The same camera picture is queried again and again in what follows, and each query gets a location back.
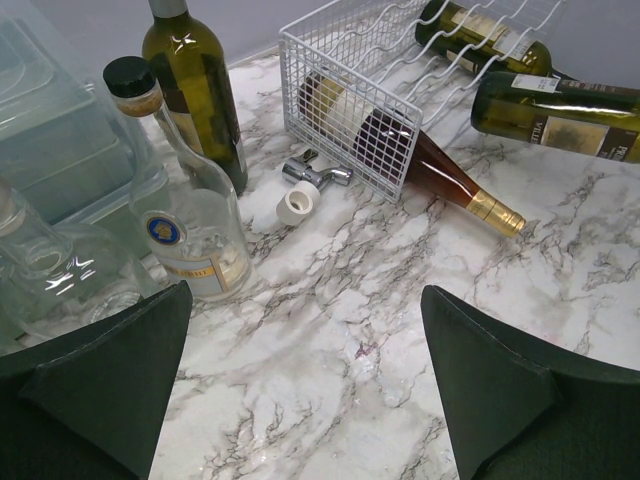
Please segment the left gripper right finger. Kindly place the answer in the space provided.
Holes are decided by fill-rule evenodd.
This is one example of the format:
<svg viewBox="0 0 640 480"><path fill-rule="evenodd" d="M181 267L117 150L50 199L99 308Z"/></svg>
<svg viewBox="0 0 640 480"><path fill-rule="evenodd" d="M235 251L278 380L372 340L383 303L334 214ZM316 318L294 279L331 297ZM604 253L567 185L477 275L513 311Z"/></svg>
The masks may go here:
<svg viewBox="0 0 640 480"><path fill-rule="evenodd" d="M636 479L639 373L423 289L426 342L462 479Z"/></svg>

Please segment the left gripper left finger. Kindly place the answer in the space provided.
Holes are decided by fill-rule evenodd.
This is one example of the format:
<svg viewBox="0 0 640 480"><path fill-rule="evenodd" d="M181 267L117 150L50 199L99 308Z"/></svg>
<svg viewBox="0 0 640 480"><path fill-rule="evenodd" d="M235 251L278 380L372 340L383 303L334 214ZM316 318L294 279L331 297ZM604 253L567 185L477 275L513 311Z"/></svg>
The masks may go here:
<svg viewBox="0 0 640 480"><path fill-rule="evenodd" d="M192 302L180 282L2 357L2 478L148 478Z"/></svg>

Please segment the clear bottle dark label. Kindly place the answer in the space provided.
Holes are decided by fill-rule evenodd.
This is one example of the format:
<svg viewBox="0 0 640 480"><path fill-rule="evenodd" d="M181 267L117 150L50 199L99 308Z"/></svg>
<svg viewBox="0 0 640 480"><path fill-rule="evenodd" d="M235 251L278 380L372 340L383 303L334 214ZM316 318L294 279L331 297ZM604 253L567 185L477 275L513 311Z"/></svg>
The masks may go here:
<svg viewBox="0 0 640 480"><path fill-rule="evenodd" d="M159 292L141 261L110 232L52 226L1 181L1 309L48 340L119 313Z"/></svg>

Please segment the clear glass wine bottle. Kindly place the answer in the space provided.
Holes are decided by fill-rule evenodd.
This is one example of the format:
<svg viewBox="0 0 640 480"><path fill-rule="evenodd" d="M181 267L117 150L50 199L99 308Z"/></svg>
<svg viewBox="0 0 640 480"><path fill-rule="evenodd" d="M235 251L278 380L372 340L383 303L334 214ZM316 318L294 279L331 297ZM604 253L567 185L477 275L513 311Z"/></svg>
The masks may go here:
<svg viewBox="0 0 640 480"><path fill-rule="evenodd" d="M213 161L192 149L176 126L149 63L111 61L103 80L132 124L152 128L137 149L129 205L145 241L172 282L220 303L238 292L251 261L234 186Z"/></svg>

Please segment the olive bottle silver cap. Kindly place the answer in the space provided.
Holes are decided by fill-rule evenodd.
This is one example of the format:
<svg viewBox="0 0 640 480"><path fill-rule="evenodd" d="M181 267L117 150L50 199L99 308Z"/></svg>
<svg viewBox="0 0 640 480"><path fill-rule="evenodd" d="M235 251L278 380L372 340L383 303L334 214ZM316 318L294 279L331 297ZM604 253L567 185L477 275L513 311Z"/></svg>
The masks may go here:
<svg viewBox="0 0 640 480"><path fill-rule="evenodd" d="M639 91L491 72L471 110L479 132L615 162L639 162Z"/></svg>

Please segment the dark green brown-label wine bottle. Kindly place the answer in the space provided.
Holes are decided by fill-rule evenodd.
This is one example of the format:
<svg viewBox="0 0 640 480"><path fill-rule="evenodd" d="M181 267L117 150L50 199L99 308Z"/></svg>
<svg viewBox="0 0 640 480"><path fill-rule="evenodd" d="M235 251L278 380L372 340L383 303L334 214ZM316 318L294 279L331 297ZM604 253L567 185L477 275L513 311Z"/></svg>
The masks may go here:
<svg viewBox="0 0 640 480"><path fill-rule="evenodd" d="M238 194L248 181L232 88L217 36L182 0L149 3L154 23L142 45L184 141L217 163Z"/></svg>

